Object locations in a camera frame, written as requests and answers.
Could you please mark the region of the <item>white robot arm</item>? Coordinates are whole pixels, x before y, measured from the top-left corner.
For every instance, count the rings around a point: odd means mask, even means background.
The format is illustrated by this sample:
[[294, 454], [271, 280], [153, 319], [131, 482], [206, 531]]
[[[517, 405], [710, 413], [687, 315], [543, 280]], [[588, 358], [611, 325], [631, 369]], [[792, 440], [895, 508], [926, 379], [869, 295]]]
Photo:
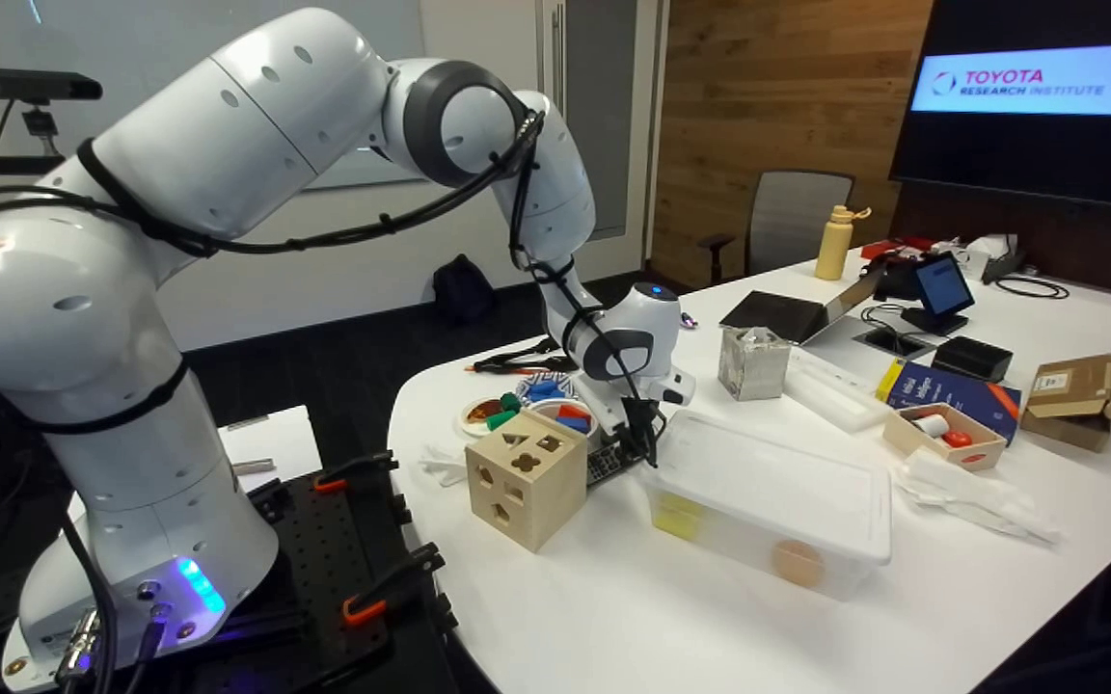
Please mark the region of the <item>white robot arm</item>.
[[294, 252], [413, 233], [491, 198], [548, 334], [618, 405], [631, 444], [656, 437], [684, 307], [661, 286], [606, 305], [577, 279], [599, 211], [558, 106], [465, 57], [387, 57], [341, 12], [294, 7], [45, 175], [0, 184], [0, 397], [73, 486], [2, 633], [6, 694], [108, 692], [186, 657], [283, 561], [190, 367], [195, 343], [253, 325], [238, 297], [190, 297], [186, 275], [267, 256], [257, 229], [347, 153], [379, 153], [435, 198], [302, 234]]

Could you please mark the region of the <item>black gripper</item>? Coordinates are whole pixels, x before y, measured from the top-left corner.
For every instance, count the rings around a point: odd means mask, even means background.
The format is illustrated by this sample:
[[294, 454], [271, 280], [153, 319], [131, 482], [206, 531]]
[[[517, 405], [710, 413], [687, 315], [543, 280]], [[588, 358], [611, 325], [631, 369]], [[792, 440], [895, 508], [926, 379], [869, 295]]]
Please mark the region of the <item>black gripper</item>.
[[661, 444], [656, 444], [663, 428], [661, 405], [643, 397], [625, 397], [621, 410], [625, 410], [621, 444], [630, 458], [643, 454], [649, 468], [661, 468]]

